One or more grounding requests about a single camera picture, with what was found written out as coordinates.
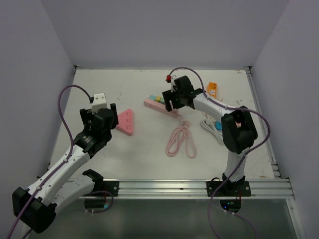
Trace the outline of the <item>pink triangular socket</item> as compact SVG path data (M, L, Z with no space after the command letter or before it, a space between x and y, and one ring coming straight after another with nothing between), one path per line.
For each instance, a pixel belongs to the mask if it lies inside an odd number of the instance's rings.
M116 129L120 132L132 136L134 132L134 114L132 109L127 109L118 115L119 123L116 125Z

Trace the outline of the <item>long pink power strip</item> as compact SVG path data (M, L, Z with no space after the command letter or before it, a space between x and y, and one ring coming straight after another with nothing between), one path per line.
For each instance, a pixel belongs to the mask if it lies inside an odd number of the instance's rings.
M179 114L178 114L178 111L177 110L172 110L172 111L167 111L166 108L165 108L165 105L159 103L159 102L156 102L156 101L153 101L151 99L145 99L144 100L144 106L150 108L150 109L153 109L159 113L162 113L162 114L165 114L167 116L170 116L170 117L173 117L173 118L178 118L179 117Z

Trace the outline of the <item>orange power strip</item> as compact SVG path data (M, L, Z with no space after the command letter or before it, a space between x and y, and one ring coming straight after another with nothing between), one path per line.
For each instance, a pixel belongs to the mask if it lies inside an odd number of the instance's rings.
M217 84L215 82L209 82L207 86L207 92L210 96L216 98L217 96Z

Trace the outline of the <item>blue plug adapter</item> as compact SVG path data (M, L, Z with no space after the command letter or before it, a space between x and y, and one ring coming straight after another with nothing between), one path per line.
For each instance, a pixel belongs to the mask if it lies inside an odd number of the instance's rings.
M218 131L222 131L222 124L221 124L219 121L217 121L217 122L215 123L215 128L216 128Z

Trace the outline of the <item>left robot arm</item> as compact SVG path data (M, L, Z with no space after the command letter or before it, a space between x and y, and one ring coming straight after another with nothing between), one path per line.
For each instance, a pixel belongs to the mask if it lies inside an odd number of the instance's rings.
M84 125L72 146L58 162L27 189L18 187L12 194L13 213L39 234L53 223L57 213L81 196L101 196L113 199L103 186L103 176L92 169L84 171L73 183L69 178L112 138L111 130L119 123L117 108L80 110Z

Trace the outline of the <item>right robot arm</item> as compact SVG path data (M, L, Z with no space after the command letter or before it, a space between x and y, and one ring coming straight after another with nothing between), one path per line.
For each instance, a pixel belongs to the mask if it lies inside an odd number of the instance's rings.
M251 114L246 107L232 109L203 89L195 89L187 76L173 79L167 75L166 82L171 85L171 89L162 95L168 112L190 107L221 123L222 140L228 149L227 165L222 181L211 180L210 187L226 195L234 195L245 182L247 153L258 137Z

